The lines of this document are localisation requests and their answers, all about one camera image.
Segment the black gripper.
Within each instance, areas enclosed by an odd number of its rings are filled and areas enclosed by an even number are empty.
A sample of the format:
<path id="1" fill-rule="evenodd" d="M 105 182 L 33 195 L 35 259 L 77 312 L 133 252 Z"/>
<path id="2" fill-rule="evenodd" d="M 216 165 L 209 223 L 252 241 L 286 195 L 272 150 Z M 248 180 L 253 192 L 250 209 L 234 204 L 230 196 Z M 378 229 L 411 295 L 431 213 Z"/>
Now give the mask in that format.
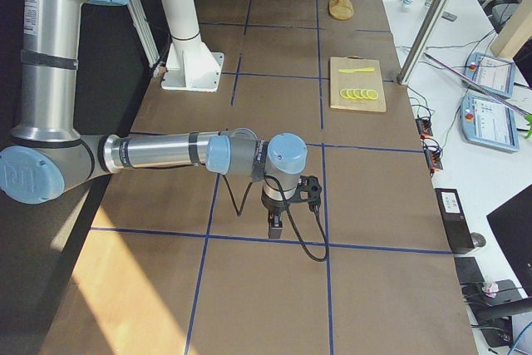
<path id="1" fill-rule="evenodd" d="M 268 238 L 280 239 L 283 232 L 282 213 L 289 209 L 286 202 L 261 195 L 263 206 L 268 211 Z"/>

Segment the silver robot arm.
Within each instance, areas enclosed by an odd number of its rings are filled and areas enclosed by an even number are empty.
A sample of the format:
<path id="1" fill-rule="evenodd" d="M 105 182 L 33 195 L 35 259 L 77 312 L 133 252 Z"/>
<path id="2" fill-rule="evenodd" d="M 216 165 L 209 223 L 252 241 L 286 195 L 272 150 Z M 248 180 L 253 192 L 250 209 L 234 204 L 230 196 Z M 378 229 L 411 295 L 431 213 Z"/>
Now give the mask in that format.
<path id="1" fill-rule="evenodd" d="M 125 169 L 203 166 L 263 185 L 268 235 L 280 237 L 282 217 L 301 199 L 307 147 L 282 133 L 270 141 L 251 130 L 162 136 L 83 136 L 73 125 L 81 8 L 129 0 L 25 0 L 22 109 L 12 144 L 1 153 L 1 188 L 25 204 L 54 200 L 101 175 Z"/>

